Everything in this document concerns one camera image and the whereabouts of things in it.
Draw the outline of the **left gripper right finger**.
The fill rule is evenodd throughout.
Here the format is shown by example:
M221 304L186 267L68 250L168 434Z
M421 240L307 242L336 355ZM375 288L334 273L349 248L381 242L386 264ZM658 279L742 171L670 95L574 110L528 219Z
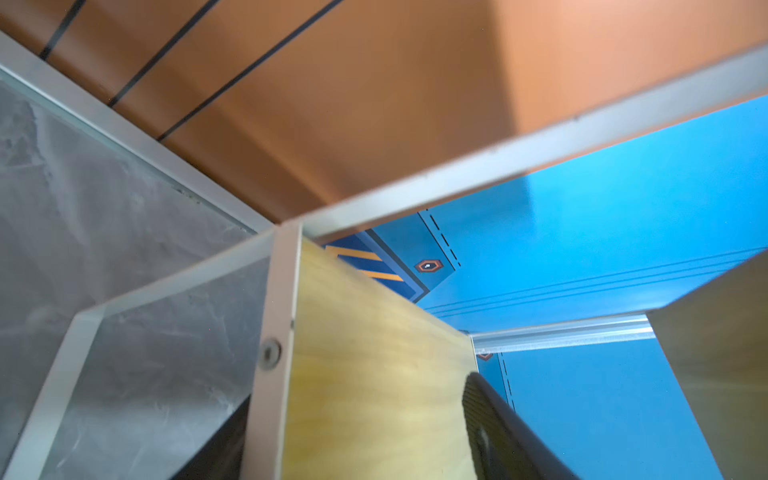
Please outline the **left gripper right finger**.
M466 378L462 407L479 479L577 477L477 372Z

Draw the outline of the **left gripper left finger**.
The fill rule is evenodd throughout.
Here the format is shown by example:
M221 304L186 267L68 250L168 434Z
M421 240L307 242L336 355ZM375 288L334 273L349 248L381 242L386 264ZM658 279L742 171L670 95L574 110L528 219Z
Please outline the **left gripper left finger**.
M176 472L172 480L238 480L245 445L251 396L211 436L201 449Z

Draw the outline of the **white frame wooden shelf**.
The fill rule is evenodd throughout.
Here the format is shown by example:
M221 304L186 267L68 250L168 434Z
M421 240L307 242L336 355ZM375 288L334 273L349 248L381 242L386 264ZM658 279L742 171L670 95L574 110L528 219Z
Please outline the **white frame wooden shelf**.
M482 356L650 341L675 383L698 438L725 479L767 475L767 257L720 264L706 284L656 309L460 332L321 249L297 225L250 238L176 274L78 312L21 432L5 475L43 473L99 332L115 317L148 311L188 326L201 308L170 302L257 267L239 317L251 396L240 479L475 479L462 395ZM648 389L625 391L628 363L537 370L540 399L527 400L504 363L500 397L576 475L593 463L611 479L638 474L698 479L687 439L660 419Z

